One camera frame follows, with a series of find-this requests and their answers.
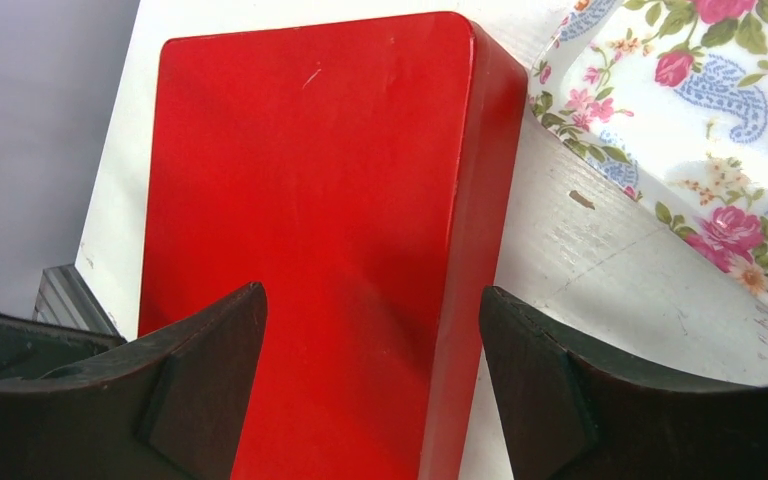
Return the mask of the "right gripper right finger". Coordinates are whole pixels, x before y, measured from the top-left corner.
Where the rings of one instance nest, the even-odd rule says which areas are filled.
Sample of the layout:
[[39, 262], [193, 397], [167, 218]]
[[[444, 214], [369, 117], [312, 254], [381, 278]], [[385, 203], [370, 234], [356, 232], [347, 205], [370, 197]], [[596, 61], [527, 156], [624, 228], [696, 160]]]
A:
[[517, 479], [768, 479], [768, 386], [682, 372], [483, 290], [480, 334]]

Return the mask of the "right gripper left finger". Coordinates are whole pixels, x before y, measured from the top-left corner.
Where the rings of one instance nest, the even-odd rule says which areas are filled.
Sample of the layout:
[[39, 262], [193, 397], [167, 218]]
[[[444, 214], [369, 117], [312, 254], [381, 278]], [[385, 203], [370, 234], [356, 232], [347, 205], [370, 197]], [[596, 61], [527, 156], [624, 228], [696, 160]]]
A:
[[247, 284], [133, 341], [0, 315], [0, 479], [227, 479], [267, 320]]

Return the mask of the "red box lid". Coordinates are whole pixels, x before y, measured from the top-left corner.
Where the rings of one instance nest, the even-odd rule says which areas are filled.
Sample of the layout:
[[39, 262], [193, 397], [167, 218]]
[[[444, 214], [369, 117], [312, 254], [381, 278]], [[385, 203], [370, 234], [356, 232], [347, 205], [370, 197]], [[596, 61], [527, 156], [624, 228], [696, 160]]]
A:
[[454, 479], [526, 97], [453, 12], [160, 52], [138, 330], [268, 318], [237, 479]]

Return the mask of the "floral serving tray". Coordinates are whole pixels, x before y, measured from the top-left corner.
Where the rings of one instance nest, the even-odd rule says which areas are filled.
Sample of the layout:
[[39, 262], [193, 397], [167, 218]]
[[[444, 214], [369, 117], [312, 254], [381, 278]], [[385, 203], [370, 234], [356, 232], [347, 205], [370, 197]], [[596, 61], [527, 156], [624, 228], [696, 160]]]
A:
[[529, 103], [768, 307], [768, 1], [578, 1], [534, 64]]

